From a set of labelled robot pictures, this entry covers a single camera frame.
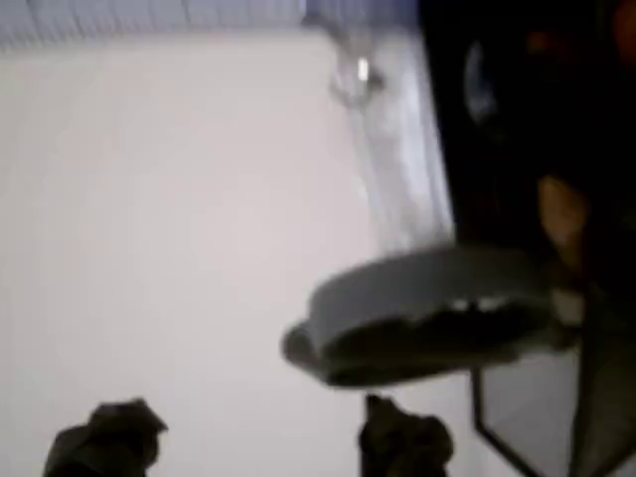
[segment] blue ceiling trim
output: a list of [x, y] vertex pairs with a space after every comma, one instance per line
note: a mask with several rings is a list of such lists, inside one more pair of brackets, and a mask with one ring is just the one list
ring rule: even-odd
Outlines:
[[417, 0], [0, 0], [0, 47], [171, 31], [298, 26], [414, 27]]

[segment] white floor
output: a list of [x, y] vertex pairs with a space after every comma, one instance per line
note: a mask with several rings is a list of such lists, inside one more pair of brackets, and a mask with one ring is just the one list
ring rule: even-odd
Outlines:
[[[0, 469], [144, 396], [151, 473], [358, 475], [361, 395], [286, 366], [318, 280], [376, 254], [319, 37], [189, 39], [0, 58]], [[450, 425], [456, 477], [506, 469], [466, 376], [393, 390]]]

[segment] white wall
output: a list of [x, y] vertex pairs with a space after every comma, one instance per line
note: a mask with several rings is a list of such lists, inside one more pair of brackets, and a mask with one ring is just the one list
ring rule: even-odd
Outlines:
[[[357, 475], [358, 394], [278, 340], [321, 278], [374, 254], [319, 37], [172, 40], [0, 59], [0, 457], [145, 396], [157, 477]], [[397, 391], [478, 475], [465, 376]]]

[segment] black object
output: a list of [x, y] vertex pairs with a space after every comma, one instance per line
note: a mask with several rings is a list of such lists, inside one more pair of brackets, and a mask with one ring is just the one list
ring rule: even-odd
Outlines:
[[445, 477], [454, 445], [444, 423], [410, 414], [386, 397], [367, 395], [360, 432], [362, 477]]
[[143, 477], [167, 429], [143, 399], [102, 404], [87, 424], [58, 434], [44, 477]]
[[546, 263], [538, 179], [590, 205], [577, 345], [473, 367], [477, 429], [529, 476], [636, 475], [636, 78], [613, 27], [629, 3], [420, 2], [459, 242]]

